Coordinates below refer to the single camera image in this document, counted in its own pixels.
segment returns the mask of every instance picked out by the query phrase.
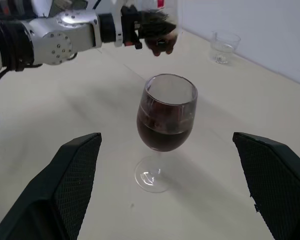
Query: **empty glass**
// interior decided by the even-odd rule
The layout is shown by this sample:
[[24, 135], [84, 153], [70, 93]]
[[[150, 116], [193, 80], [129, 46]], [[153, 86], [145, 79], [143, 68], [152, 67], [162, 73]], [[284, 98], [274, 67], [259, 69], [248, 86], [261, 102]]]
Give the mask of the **empty glass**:
[[[142, 141], [158, 153], [180, 147], [192, 131], [197, 97], [196, 87], [184, 77], [161, 74], [148, 80], [137, 114]], [[168, 189], [164, 161], [158, 154], [137, 165], [135, 179], [144, 190], [162, 193]]]
[[231, 32], [213, 32], [211, 39], [210, 57], [218, 64], [227, 64], [231, 61], [241, 38]]

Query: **white table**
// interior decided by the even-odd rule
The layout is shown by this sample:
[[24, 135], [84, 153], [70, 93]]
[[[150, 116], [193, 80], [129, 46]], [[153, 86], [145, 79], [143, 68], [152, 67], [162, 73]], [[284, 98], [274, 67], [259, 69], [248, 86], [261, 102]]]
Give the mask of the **white table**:
[[[251, 62], [208, 59], [209, 43], [184, 32], [172, 55], [104, 45], [58, 67], [0, 82], [0, 221], [28, 182], [73, 138], [101, 132], [80, 240], [271, 240], [249, 197], [233, 132], [268, 137], [300, 156], [300, 85]], [[174, 152], [171, 189], [142, 190], [136, 164], [152, 154], [136, 114], [145, 80], [174, 73], [199, 99], [194, 129]]]

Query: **glass base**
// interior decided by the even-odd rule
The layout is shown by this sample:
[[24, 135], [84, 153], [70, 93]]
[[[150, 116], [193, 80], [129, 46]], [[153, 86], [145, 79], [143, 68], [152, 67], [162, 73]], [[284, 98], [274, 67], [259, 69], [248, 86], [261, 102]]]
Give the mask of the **glass base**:
[[163, 160], [155, 156], [145, 157], [140, 161], [134, 172], [136, 182], [150, 193], [163, 193], [169, 188], [168, 181], [163, 177]]

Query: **red label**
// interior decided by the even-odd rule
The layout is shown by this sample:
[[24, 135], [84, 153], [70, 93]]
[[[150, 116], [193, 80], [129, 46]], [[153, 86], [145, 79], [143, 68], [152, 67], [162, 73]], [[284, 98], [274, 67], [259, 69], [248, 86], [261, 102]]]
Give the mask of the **red label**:
[[163, 8], [165, 6], [165, 0], [157, 0], [158, 1], [158, 8]]

